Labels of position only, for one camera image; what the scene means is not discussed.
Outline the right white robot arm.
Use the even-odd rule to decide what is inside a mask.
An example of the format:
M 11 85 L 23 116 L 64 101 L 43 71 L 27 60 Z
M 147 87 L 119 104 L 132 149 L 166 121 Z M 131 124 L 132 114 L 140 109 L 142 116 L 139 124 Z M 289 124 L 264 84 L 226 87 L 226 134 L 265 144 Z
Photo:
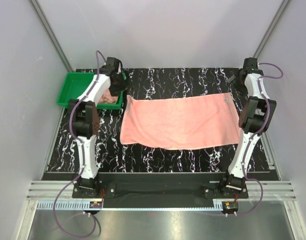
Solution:
M 247 102 L 239 118 L 240 140 L 231 164 L 220 181 L 218 192 L 225 198 L 234 198 L 247 191 L 248 164 L 261 135 L 268 130 L 277 102 L 270 99 L 264 86 L 261 64 L 254 57 L 244 59 L 243 67 L 234 72 L 228 83 L 243 95 Z

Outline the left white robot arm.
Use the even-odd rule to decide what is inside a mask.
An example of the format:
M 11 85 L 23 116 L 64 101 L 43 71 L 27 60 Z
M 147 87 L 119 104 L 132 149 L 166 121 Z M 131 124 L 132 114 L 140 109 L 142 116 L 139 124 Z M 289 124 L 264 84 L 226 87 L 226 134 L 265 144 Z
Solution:
M 101 191 L 95 163 L 95 138 L 100 127 L 97 105 L 107 90 L 111 96 L 118 96 L 126 88 L 121 60 L 108 57 L 86 90 L 68 102 L 69 130 L 77 143 L 79 159 L 79 172 L 73 179 L 74 190 L 90 198 L 97 197 Z

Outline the pink towel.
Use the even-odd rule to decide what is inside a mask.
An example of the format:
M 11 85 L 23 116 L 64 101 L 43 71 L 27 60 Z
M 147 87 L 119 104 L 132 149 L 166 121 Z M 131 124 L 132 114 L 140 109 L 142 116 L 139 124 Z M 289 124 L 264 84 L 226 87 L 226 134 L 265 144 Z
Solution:
M 229 93 L 136 100 L 127 96 L 120 141 L 166 150 L 237 144 L 238 113 Z
M 118 96 L 112 96 L 110 90 L 107 89 L 104 94 L 100 97 L 98 104 L 116 104 Z

